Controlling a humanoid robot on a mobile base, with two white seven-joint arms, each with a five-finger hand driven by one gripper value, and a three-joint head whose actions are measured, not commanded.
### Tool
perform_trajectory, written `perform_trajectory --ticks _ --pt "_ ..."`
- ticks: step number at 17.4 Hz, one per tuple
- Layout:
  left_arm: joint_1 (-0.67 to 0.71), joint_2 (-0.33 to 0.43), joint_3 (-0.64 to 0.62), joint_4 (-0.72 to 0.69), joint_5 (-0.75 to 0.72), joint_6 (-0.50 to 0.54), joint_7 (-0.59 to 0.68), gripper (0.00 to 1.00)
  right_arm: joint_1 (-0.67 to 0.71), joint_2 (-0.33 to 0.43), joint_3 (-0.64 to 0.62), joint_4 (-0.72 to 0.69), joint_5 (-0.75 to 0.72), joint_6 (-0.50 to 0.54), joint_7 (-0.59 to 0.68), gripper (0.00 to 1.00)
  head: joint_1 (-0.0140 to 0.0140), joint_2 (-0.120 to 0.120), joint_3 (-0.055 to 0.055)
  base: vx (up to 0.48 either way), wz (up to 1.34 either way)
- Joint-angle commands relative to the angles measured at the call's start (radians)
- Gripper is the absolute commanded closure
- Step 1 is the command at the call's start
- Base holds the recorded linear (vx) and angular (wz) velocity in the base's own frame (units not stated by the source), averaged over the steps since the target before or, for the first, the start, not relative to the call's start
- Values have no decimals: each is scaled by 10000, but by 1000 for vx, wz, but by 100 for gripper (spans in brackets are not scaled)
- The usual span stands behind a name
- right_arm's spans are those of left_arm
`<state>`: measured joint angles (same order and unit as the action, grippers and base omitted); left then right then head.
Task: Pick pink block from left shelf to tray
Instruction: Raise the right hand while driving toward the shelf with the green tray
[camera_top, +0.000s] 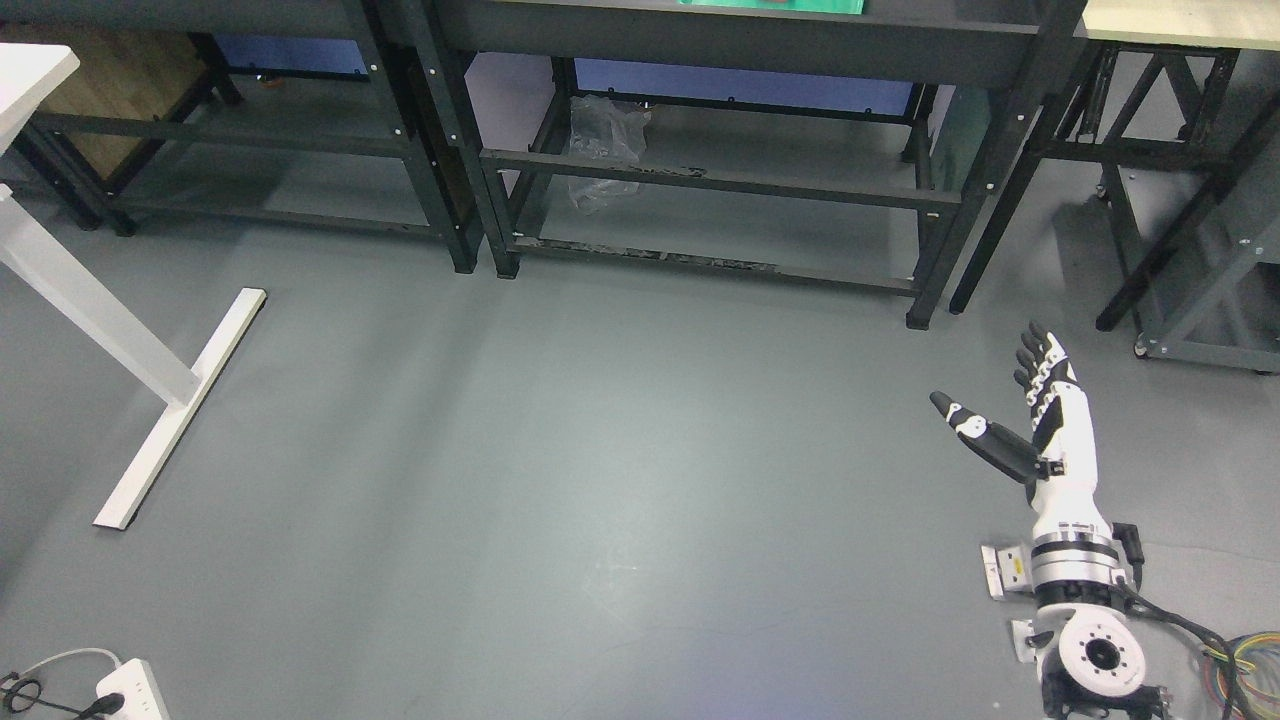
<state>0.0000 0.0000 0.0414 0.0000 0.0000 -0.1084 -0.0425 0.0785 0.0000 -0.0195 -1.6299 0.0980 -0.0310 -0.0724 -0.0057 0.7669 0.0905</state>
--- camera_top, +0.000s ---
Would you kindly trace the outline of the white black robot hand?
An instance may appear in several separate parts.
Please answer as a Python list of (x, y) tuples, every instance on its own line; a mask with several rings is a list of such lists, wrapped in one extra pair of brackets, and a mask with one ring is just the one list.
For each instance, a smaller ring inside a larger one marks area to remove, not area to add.
[(929, 400), (963, 445), (1023, 487), (1037, 515), (1036, 537), (1068, 529), (1111, 539), (1094, 502), (1100, 473), (1089, 400), (1068, 351), (1034, 322), (1020, 341), (1014, 378), (1028, 406), (1029, 439), (941, 391)]

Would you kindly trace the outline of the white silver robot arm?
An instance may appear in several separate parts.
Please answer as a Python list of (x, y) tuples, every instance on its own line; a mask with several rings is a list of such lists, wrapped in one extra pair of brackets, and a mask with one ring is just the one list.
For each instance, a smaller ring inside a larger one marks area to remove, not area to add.
[(1146, 653), (1120, 592), (1146, 562), (1135, 525), (1119, 523), (1108, 534), (1062, 525), (1030, 543), (983, 544), (980, 556), (993, 600), (1036, 603), (1010, 634), (1016, 660), (1036, 666), (1046, 719), (1172, 717), (1169, 691), (1146, 682)]

